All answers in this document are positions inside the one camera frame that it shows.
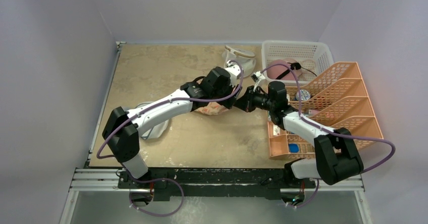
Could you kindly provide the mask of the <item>floral mesh laundry bag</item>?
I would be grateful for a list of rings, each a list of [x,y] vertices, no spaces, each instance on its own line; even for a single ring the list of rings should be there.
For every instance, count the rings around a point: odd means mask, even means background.
[[[228,108],[218,104],[217,102],[193,102],[192,109],[193,111],[207,116],[216,116],[229,110]]]

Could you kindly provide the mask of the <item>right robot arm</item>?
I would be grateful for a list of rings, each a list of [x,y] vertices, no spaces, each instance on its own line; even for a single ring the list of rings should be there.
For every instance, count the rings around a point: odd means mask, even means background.
[[[333,185],[362,173],[363,161],[350,131],[319,125],[305,117],[289,103],[284,83],[269,83],[267,92],[250,86],[234,106],[247,113],[257,108],[267,111],[274,125],[297,134],[313,146],[314,158],[285,164],[283,180],[287,186],[296,187],[308,178],[321,179]]]

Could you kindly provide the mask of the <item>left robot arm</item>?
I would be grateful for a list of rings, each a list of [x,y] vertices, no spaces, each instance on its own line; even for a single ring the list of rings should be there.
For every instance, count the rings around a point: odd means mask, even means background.
[[[104,127],[102,137],[112,156],[131,175],[137,188],[150,183],[149,168],[140,154],[140,137],[155,126],[178,115],[190,113],[210,102],[231,108],[242,88],[243,69],[234,64],[215,67],[205,77],[186,82],[166,97],[148,105],[124,110],[115,108]]]

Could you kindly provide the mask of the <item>pink bra in basket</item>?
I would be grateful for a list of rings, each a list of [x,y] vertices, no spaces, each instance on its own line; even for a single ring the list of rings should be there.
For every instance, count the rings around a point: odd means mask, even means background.
[[[287,64],[297,77],[302,75],[301,65],[295,59],[285,58],[282,60],[274,60],[271,62],[271,65],[279,63]],[[292,73],[289,71],[288,68],[284,66],[273,66],[267,69],[267,76],[272,80],[292,80],[293,82],[295,81],[295,78]]]

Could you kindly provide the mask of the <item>white round mesh bag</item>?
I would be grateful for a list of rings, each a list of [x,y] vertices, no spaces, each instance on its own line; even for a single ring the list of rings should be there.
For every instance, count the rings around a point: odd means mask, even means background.
[[[136,108],[140,109],[140,108],[143,108],[146,105],[149,105],[151,103],[153,103],[153,101],[142,102],[142,103],[138,104],[136,106]],[[154,126],[153,128],[146,131],[145,133],[141,134],[140,138],[142,140],[157,139],[167,129],[168,124],[169,124],[169,120],[166,120],[166,121]]]

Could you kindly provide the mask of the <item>blue item in organizer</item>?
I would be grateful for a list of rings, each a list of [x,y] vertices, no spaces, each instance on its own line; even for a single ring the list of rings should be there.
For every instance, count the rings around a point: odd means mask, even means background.
[[[300,151],[300,148],[299,148],[298,144],[290,143],[290,144],[288,144],[288,147],[289,147],[289,152],[290,153],[299,153],[299,151]]]

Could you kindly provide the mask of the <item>white plastic basket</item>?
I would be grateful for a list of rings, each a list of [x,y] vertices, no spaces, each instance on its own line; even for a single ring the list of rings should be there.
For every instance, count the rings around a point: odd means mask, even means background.
[[[329,47],[321,42],[266,40],[261,46],[261,68],[275,60],[292,59],[302,66],[301,86],[308,84],[334,64]]]

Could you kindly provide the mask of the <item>orange plastic desk organizer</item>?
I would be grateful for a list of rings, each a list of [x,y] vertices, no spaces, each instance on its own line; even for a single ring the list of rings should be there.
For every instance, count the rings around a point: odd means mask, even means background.
[[[383,138],[363,77],[356,62],[331,65],[308,84],[300,86],[311,93],[311,99],[295,100],[297,86],[286,86],[290,104],[304,116],[331,128],[346,128],[352,135]],[[294,160],[314,158],[314,148],[297,134],[267,123],[271,159]],[[299,145],[299,153],[290,153],[288,144]]]

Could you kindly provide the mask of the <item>white mesh drawstring bag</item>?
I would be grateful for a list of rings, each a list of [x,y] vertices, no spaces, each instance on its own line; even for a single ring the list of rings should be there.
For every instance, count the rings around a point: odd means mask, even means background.
[[[225,45],[222,57],[225,60],[224,67],[228,66],[227,62],[230,60],[238,62],[243,68],[244,78],[250,76],[254,71],[256,58],[252,51]]]

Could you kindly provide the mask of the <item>metal corner bracket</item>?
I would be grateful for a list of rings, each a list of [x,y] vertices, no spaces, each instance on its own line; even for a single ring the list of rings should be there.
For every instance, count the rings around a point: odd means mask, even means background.
[[[124,45],[126,45],[125,41],[116,41],[117,44],[117,53],[120,53],[122,51],[122,48]]]

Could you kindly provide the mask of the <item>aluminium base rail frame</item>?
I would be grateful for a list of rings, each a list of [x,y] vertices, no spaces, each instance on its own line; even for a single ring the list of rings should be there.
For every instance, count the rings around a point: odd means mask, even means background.
[[[156,201],[168,201],[173,196],[262,197],[284,201],[288,206],[297,202],[296,195],[306,192],[344,191],[355,197],[362,222],[373,222],[361,176],[330,186],[313,178],[297,179],[284,169],[154,167],[137,181],[122,169],[76,169],[60,223],[71,223],[79,194],[91,191],[142,192],[154,194]]]

